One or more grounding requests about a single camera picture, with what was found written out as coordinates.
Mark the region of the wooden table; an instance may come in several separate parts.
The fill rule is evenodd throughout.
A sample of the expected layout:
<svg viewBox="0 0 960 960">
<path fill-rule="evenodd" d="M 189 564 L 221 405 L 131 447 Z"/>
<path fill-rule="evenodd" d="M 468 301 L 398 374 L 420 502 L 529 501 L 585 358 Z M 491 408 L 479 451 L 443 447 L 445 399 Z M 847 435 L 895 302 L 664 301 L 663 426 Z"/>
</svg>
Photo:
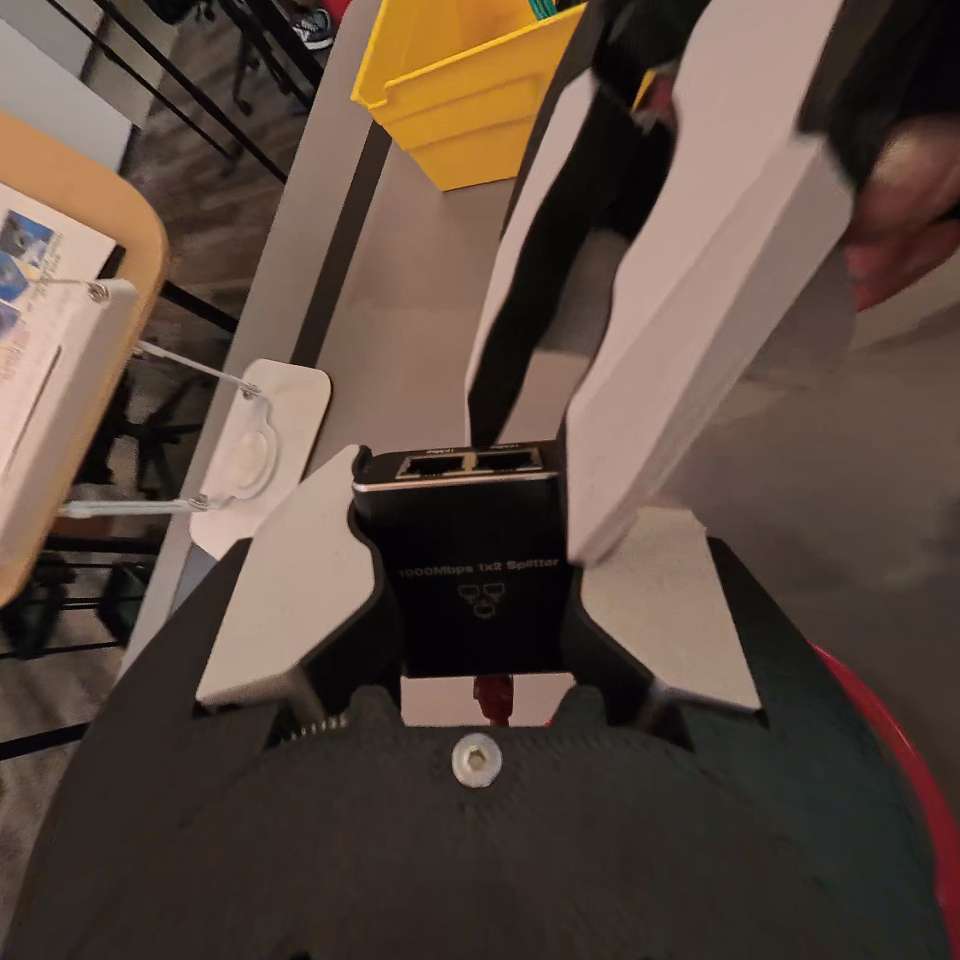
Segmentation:
<svg viewBox="0 0 960 960">
<path fill-rule="evenodd" d="M 1 134 L 2 186 L 9 186 L 117 242 L 118 255 L 104 269 L 110 276 L 92 282 L 128 282 L 139 296 L 137 336 L 127 364 L 167 274 L 168 242 L 160 219 L 118 174 L 38 129 L 3 113 Z M 25 584 L 71 486 L 28 561 L 3 565 L 1 557 L 3 605 Z"/>
</svg>

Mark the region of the red round object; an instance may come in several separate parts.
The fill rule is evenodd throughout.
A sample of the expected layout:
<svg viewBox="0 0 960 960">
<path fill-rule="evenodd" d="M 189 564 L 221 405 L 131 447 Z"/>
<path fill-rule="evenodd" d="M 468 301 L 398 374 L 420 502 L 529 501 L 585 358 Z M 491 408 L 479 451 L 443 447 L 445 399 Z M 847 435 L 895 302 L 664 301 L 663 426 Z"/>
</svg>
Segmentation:
<svg viewBox="0 0 960 960">
<path fill-rule="evenodd" d="M 944 916 L 955 926 L 959 914 L 959 828 L 930 767 L 887 707 L 857 674 L 834 654 L 812 645 L 873 731 L 892 750 L 912 787 L 935 854 L 935 891 Z"/>
</svg>

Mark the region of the black ethernet splitter box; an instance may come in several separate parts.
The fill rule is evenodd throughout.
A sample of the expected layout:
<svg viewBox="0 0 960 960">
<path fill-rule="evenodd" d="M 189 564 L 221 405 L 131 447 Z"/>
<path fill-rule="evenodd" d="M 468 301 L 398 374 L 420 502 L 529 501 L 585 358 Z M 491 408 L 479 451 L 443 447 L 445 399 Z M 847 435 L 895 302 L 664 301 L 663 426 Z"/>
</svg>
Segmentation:
<svg viewBox="0 0 960 960">
<path fill-rule="evenodd" d="M 354 468 L 357 522 L 399 608 L 408 677 L 565 670 L 561 460 L 545 439 L 366 454 Z"/>
</svg>

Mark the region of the printed paper sheet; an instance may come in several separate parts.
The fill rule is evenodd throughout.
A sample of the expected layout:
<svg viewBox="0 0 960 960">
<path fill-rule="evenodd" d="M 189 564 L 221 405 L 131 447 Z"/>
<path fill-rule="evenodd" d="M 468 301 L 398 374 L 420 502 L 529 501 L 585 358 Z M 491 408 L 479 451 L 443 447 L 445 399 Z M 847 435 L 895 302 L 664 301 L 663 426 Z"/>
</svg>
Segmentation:
<svg viewBox="0 0 960 960">
<path fill-rule="evenodd" d="M 1 186 L 1 474 L 57 363 L 79 285 L 108 278 L 114 239 Z"/>
</svg>

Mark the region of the person's right hand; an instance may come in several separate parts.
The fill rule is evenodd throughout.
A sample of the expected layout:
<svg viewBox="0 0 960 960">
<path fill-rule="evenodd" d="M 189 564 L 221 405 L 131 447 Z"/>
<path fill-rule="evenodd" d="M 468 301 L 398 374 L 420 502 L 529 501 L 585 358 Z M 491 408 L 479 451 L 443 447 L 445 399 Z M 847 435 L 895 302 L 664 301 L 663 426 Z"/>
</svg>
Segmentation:
<svg viewBox="0 0 960 960">
<path fill-rule="evenodd" d="M 959 116 L 922 116 L 891 131 L 842 240 L 856 312 L 884 303 L 958 250 Z"/>
</svg>

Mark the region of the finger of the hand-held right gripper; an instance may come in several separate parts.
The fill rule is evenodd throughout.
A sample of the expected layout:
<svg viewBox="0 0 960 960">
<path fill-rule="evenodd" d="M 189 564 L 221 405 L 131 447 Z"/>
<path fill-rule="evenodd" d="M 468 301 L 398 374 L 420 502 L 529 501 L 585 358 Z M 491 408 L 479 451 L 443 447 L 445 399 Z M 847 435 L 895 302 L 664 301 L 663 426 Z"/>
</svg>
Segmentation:
<svg viewBox="0 0 960 960">
<path fill-rule="evenodd" d="M 536 350 L 592 355 L 599 318 L 561 324 L 565 290 L 594 234 L 615 238 L 622 257 L 639 236 L 666 183 L 677 123 L 672 79 L 648 72 L 629 105 L 593 71 L 583 71 L 545 105 L 514 186 L 464 380 L 466 435 L 495 444 L 516 407 Z"/>
<path fill-rule="evenodd" d="M 710 2 L 679 62 L 676 150 L 565 414 L 568 558 L 597 563 L 666 481 L 850 221 L 797 118 L 842 2 Z"/>
</svg>

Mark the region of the yellow plastic bin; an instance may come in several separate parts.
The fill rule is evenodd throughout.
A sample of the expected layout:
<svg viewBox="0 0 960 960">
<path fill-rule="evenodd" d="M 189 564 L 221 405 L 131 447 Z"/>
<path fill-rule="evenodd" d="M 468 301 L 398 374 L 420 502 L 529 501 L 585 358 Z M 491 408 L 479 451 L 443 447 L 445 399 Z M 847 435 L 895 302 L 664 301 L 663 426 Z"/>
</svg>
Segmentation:
<svg viewBox="0 0 960 960">
<path fill-rule="evenodd" d="M 382 2 L 352 99 L 440 191 L 514 179 L 598 41 L 588 2 Z"/>
</svg>

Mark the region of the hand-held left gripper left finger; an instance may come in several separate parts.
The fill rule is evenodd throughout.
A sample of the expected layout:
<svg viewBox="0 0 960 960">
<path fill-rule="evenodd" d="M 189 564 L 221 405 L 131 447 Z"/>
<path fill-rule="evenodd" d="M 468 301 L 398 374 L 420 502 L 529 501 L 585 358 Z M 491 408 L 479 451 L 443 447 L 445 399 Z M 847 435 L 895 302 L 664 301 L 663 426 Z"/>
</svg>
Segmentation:
<svg viewBox="0 0 960 960">
<path fill-rule="evenodd" d="M 370 460 L 347 446 L 261 523 L 198 683 L 201 705 L 281 702 L 320 722 L 398 670 L 399 606 L 354 510 L 355 468 Z"/>
</svg>

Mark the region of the white rounded plate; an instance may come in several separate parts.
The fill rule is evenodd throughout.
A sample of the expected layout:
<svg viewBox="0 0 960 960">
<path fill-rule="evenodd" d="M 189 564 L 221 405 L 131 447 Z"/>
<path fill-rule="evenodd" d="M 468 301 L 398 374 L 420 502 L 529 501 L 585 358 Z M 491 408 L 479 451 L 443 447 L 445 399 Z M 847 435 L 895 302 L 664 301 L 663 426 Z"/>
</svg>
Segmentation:
<svg viewBox="0 0 960 960">
<path fill-rule="evenodd" d="M 199 486 L 192 543 L 215 560 L 251 538 L 300 485 L 332 396 L 329 376 L 269 359 L 240 377 Z"/>
</svg>

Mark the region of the black metal table frame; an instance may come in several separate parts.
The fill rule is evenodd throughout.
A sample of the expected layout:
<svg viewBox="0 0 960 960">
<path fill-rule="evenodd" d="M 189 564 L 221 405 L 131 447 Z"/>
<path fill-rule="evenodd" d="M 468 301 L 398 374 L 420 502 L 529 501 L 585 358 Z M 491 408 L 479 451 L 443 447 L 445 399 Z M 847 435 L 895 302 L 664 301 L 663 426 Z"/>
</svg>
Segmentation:
<svg viewBox="0 0 960 960">
<path fill-rule="evenodd" d="M 232 174 L 241 160 L 249 157 L 279 184 L 287 184 L 287 172 L 234 121 L 224 107 L 189 78 L 186 72 L 175 66 L 169 54 L 162 53 L 159 43 L 151 40 L 146 29 L 137 26 L 132 16 L 121 10 L 119 2 L 93 3 L 95 10 L 102 14 L 102 24 L 97 28 L 85 26 L 78 14 L 67 9 L 66 2 L 47 1 L 45 4 L 90 42 L 94 54 L 101 54 L 136 87 L 149 93 L 153 102 L 161 105 L 210 147 L 221 158 L 224 174 Z M 192 17 L 211 20 L 222 14 L 226 18 L 239 37 L 229 98 L 234 111 L 241 116 L 249 118 L 253 115 L 254 107 L 245 96 L 244 83 L 246 78 L 256 74 L 258 68 L 266 72 L 280 95 L 298 107 L 302 115 L 308 114 L 325 67 L 299 38 L 281 2 L 144 2 L 143 5 L 152 14 L 158 12 L 158 7 L 165 8 L 167 13 L 171 13 L 173 7 L 178 7 L 183 13 L 183 17 L 177 21 L 178 25 Z M 170 81 L 185 97 L 186 105 L 196 108 L 200 118 L 210 121 L 226 136 L 224 142 L 217 140 L 213 133 L 202 126 L 200 120 L 188 114 L 185 105 L 179 105 L 163 93 L 159 80 L 147 79 L 111 45 L 107 35 L 112 27 L 131 41 L 134 48 L 146 56 L 150 65 L 160 69 L 162 81 Z"/>
</svg>

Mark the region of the thin metal rod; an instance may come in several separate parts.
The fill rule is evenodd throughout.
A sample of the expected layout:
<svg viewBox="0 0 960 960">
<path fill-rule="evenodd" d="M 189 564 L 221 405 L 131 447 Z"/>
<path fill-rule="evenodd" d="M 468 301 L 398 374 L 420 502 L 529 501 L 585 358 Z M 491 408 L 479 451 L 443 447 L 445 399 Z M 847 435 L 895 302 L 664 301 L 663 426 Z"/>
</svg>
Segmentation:
<svg viewBox="0 0 960 960">
<path fill-rule="evenodd" d="M 185 356 L 176 354 L 169 350 L 166 350 L 158 345 L 155 345 L 146 341 L 138 341 L 136 344 L 135 352 L 137 355 L 149 356 L 151 358 L 157 358 L 164 361 L 169 361 L 178 366 L 185 367 L 196 373 L 208 376 L 210 378 L 215 378 L 226 383 L 232 384 L 236 389 L 238 389 L 241 394 L 246 399 L 253 399 L 256 397 L 262 396 L 262 390 L 258 387 L 257 384 L 242 379 L 240 377 L 228 374 L 222 370 L 201 364 L 192 359 L 188 359 Z"/>
<path fill-rule="evenodd" d="M 121 517 L 171 517 L 194 515 L 215 509 L 209 498 L 178 497 L 171 500 L 73 499 L 64 502 L 56 517 L 66 520 L 92 520 Z"/>
</svg>

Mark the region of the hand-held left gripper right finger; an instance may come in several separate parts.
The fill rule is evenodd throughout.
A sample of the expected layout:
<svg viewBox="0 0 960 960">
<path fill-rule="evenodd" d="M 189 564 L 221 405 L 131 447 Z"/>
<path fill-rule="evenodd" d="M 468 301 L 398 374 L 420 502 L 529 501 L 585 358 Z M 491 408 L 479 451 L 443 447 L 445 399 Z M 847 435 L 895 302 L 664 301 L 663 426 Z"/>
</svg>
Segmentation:
<svg viewBox="0 0 960 960">
<path fill-rule="evenodd" d="M 705 528 L 689 510 L 639 510 L 606 558 L 575 571 L 560 652 L 579 684 L 600 691 L 614 726 L 652 726 L 678 703 L 762 710 Z"/>
</svg>

